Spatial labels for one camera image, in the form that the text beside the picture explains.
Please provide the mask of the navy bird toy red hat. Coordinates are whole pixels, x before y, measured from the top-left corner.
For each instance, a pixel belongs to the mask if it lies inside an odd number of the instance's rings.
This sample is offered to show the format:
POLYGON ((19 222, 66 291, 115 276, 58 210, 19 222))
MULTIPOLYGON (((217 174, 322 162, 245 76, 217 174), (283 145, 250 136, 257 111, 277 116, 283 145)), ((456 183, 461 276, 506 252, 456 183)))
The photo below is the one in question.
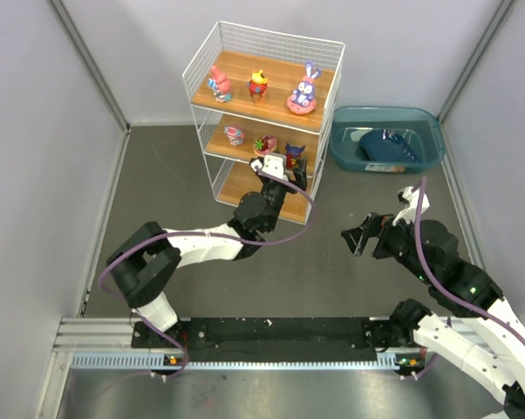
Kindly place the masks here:
POLYGON ((302 160, 305 149, 305 145, 295 146, 288 142, 285 144, 286 167, 288 169, 293 169, 298 166, 299 162, 302 160))

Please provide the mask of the pink bear donut toy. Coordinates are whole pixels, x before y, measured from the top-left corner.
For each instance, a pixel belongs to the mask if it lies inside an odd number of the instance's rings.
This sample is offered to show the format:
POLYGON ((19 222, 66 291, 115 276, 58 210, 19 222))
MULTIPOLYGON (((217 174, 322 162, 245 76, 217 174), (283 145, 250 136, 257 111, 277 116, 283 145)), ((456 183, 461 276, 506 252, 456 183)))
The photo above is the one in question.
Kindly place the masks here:
POLYGON ((277 138, 273 135, 265 135, 255 140, 254 153, 258 157, 264 157, 270 153, 276 152, 277 138))

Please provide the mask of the pink toy with goggles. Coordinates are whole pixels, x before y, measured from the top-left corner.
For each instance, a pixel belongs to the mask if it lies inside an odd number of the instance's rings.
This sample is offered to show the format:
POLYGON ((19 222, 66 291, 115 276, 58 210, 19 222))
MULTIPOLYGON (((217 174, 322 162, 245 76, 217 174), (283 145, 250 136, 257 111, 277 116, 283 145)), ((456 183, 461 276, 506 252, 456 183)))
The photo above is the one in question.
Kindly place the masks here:
POLYGON ((224 133, 233 147, 241 146, 244 143, 245 133, 238 126, 227 125, 224 127, 224 133))

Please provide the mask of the purple bunny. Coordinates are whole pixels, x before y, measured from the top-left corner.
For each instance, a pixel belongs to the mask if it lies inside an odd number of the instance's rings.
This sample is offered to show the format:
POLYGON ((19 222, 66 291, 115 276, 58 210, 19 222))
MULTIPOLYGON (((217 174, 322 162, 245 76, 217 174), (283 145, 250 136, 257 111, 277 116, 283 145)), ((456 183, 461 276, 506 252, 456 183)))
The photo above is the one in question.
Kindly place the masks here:
POLYGON ((305 63, 305 74, 297 87, 286 100, 287 108, 296 115, 306 115, 317 107, 315 80, 322 75, 322 70, 312 62, 305 63))

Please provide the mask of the yellow bear ice cream cone toy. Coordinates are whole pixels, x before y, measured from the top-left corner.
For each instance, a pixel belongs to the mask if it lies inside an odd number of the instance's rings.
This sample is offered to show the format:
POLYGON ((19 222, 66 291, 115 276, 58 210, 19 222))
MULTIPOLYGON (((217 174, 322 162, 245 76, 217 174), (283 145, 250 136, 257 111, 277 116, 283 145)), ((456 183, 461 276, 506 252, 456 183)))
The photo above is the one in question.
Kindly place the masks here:
POLYGON ((264 95, 268 89, 269 79, 264 75, 263 70, 252 72, 247 83, 250 98, 259 103, 264 100, 264 95))

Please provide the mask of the pink rabbit toy blue bow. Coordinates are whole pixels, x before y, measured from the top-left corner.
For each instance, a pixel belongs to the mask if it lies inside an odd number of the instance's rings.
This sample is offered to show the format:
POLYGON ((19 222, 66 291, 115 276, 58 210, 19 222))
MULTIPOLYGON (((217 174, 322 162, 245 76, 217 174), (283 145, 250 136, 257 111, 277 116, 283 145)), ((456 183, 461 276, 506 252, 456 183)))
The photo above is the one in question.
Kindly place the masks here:
POLYGON ((211 89, 216 102, 228 103, 232 100, 232 89, 228 76, 216 65, 210 67, 207 86, 211 89))

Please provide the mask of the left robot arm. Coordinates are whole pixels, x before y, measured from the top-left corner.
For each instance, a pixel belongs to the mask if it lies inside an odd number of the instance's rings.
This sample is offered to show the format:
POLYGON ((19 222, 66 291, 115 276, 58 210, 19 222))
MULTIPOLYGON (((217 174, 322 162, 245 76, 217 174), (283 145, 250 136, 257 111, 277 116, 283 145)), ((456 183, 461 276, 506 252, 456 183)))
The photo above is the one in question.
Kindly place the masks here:
POLYGON ((108 259, 99 277, 104 286, 110 275, 119 295, 143 322, 164 333, 179 317, 164 289, 174 272, 191 264, 212 260, 235 261, 248 258, 270 243, 263 235, 276 227, 285 197, 307 194, 307 160, 299 160, 286 174, 287 159, 279 154, 253 158, 249 166, 262 183, 259 191, 246 193, 232 218, 209 229, 170 230, 156 222, 143 224, 108 259))

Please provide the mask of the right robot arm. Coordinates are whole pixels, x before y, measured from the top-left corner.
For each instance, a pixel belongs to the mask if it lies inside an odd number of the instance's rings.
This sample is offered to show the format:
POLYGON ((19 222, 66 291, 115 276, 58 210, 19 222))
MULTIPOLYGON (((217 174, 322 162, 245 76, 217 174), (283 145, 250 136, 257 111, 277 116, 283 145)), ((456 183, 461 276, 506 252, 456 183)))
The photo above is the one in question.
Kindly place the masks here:
POLYGON ((525 326, 495 281, 460 257, 458 241, 444 224, 371 213, 341 236, 355 256, 377 239, 374 258, 404 266, 483 343, 473 343, 410 299, 391 316, 402 339, 433 350, 478 382, 502 406, 501 418, 525 418, 525 326))

